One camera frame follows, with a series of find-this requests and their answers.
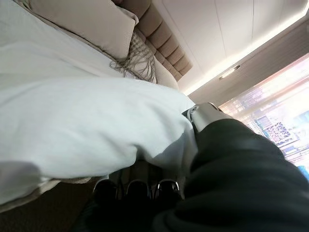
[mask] tufted headboard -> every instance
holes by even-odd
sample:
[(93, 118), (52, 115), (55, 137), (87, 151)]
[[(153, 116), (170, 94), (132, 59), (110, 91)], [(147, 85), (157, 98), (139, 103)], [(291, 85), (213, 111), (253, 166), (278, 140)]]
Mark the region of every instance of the tufted headboard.
[(192, 63), (151, 0), (113, 2), (138, 17), (140, 22), (134, 30), (177, 81), (192, 68)]

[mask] window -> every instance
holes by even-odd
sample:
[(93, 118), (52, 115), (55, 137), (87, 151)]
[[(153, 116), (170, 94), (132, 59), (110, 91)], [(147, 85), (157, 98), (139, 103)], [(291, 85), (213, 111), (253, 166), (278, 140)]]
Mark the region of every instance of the window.
[(309, 168), (309, 54), (220, 108)]

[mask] white duvet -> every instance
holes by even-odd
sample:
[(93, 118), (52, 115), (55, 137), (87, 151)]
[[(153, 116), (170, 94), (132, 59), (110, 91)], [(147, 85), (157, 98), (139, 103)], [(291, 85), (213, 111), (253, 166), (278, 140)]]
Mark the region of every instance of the white duvet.
[(53, 178), (103, 176), (137, 158), (186, 171), (194, 103), (120, 78), (110, 60), (0, 0), (0, 204)]

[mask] dark floor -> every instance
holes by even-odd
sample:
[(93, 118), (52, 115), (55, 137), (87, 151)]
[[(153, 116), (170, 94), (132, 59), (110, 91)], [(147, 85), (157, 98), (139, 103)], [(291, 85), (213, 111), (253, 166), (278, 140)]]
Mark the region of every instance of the dark floor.
[(1, 232), (67, 232), (95, 183), (59, 183), (38, 199), (0, 214)]

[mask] beige pillow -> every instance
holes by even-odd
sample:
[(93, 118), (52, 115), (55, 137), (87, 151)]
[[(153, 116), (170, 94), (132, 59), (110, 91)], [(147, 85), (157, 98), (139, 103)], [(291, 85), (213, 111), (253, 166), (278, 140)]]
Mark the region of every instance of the beige pillow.
[(156, 59), (154, 58), (155, 77), (158, 85), (167, 86), (179, 90), (177, 81), (173, 75)]
[(81, 36), (113, 58), (125, 58), (135, 20), (110, 0), (28, 0), (39, 16)]

